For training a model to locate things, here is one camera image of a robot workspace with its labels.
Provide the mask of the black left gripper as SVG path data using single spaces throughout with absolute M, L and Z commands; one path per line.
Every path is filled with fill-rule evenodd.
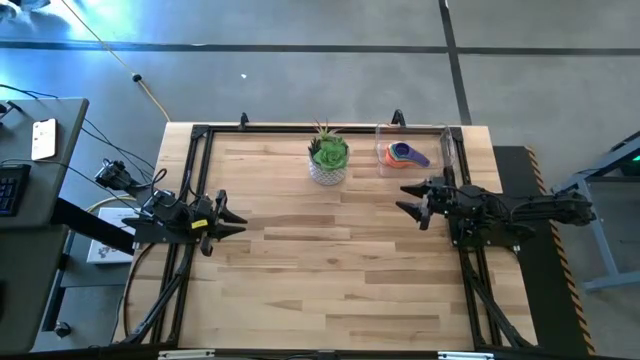
M 196 201 L 191 218 L 191 236 L 196 240 L 200 252 L 210 257 L 213 244 L 222 238 L 219 228 L 219 215 L 226 223 L 247 224 L 248 221 L 233 213 L 226 205 L 226 191 L 219 190 L 214 199 L 204 195 Z M 223 225 L 223 237 L 229 237 L 244 232 L 244 227 Z

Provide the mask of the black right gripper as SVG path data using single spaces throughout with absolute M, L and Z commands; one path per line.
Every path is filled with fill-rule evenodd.
M 453 208 L 455 188 L 445 177 L 432 177 L 418 184 L 403 185 L 400 190 L 421 198 L 420 203 L 396 201 L 395 205 L 419 223 L 422 231 L 429 228 L 434 213 L 445 215 Z

